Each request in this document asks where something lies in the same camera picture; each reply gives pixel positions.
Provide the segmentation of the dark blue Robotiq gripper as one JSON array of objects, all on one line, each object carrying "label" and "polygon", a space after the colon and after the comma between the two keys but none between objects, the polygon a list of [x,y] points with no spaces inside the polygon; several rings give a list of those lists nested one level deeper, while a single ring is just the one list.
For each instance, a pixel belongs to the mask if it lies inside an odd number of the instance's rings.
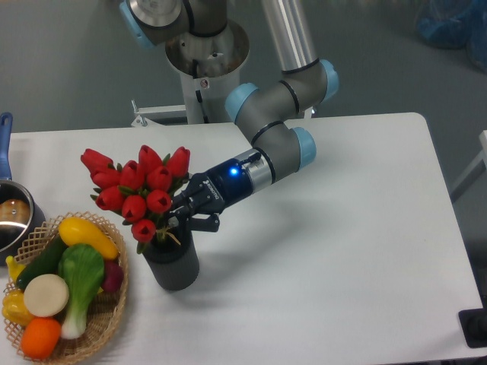
[{"label": "dark blue Robotiq gripper", "polygon": [[251,178],[239,160],[226,160],[203,173],[187,173],[172,198],[172,205],[180,208],[167,213],[167,225],[179,233],[215,233],[220,227],[219,214],[252,193]]}]

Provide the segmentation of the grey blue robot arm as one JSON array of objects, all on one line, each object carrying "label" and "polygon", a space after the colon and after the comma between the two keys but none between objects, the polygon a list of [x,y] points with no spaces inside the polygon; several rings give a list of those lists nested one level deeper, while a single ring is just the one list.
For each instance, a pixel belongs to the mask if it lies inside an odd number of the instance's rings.
[{"label": "grey blue robot arm", "polygon": [[141,46],[164,45],[180,76],[188,123],[232,122],[250,143],[248,151],[189,179],[173,200],[171,227],[215,232],[224,209],[314,160],[311,134],[285,123],[332,97],[339,77],[317,56],[299,2],[263,2],[282,70],[267,90],[240,82],[250,44],[228,18],[226,2],[124,1],[119,9]]}]

